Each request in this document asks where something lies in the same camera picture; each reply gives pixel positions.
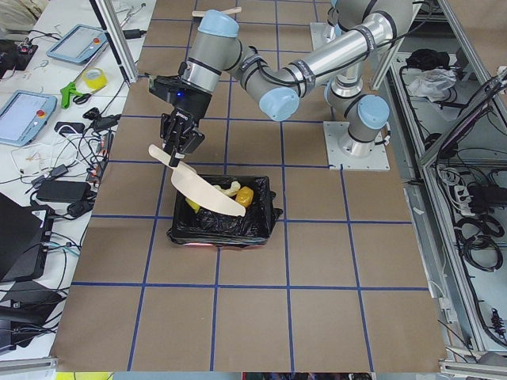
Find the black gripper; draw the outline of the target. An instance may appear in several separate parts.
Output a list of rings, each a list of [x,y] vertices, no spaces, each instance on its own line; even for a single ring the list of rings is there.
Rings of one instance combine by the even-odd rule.
[[[205,140],[199,129],[212,95],[174,76],[149,76],[149,92],[173,106],[161,114],[160,137],[170,155],[169,166],[178,166],[179,155],[191,154]]]

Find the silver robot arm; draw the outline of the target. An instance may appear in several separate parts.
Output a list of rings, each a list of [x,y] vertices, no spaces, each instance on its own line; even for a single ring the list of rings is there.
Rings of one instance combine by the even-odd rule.
[[[408,33],[412,17],[411,1],[334,1],[328,13],[333,39],[273,71],[255,47],[239,39],[233,18],[209,10],[177,74],[150,78],[150,92],[173,106],[161,117],[166,165],[177,166],[204,141],[199,122],[223,72],[277,122],[289,119],[301,99],[325,86],[327,103],[349,124],[338,140],[341,150],[358,156],[361,149],[373,147],[390,110],[382,97],[364,93],[362,63],[394,47]]]

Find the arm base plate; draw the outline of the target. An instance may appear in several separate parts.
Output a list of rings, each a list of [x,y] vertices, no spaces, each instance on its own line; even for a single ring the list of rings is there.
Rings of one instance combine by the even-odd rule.
[[[311,22],[310,31],[312,48],[314,50],[328,44],[336,37],[335,28],[327,23]]]
[[[326,121],[323,131],[330,169],[375,172],[391,169],[380,132],[374,142],[357,142],[349,135],[348,122]]]

